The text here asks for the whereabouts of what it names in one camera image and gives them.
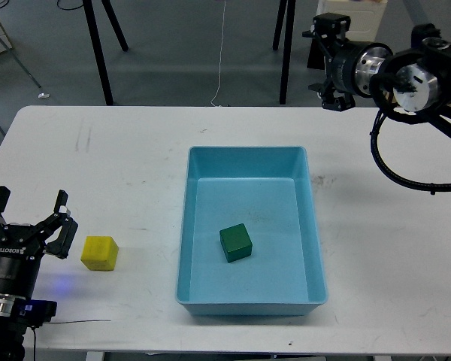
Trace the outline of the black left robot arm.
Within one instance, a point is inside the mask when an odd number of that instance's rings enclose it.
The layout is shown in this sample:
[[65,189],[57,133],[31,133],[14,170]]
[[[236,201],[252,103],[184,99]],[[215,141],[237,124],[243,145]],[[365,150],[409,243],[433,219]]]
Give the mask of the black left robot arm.
[[27,330],[36,330],[56,315],[57,304],[33,299],[45,255],[68,257],[78,229],[60,190],[52,214],[32,224],[7,223],[3,218],[10,190],[0,187],[0,360],[22,360]]

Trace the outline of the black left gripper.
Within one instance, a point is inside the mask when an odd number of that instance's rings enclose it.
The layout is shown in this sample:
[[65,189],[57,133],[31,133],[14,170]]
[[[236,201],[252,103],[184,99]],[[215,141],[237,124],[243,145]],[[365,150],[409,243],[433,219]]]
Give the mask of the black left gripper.
[[0,294],[30,297],[45,254],[66,259],[78,229],[67,208],[68,194],[58,192],[53,213],[35,226],[6,224],[2,214],[11,191],[0,186]]

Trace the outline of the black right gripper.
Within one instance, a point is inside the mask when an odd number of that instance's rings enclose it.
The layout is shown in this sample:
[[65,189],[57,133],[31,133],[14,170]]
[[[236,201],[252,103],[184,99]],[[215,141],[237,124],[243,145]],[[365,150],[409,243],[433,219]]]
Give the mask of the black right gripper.
[[353,95],[371,97],[368,83],[361,85],[356,79],[361,58],[371,48],[371,43],[347,40],[350,24],[350,16],[324,13],[316,15],[311,29],[302,32],[304,38],[316,38],[325,48],[326,80],[313,83],[308,89],[318,95],[326,110],[341,112],[354,108]]

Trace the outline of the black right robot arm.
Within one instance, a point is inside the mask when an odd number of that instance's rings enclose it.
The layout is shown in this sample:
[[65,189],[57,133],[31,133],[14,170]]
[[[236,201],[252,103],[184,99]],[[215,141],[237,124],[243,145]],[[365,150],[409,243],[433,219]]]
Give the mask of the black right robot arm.
[[430,123],[451,139],[451,43],[433,24],[415,26],[411,47],[393,53],[379,42],[347,38],[351,19],[325,13],[303,33],[323,55],[325,80],[310,85],[322,107],[354,108],[370,98],[388,118],[407,124]]

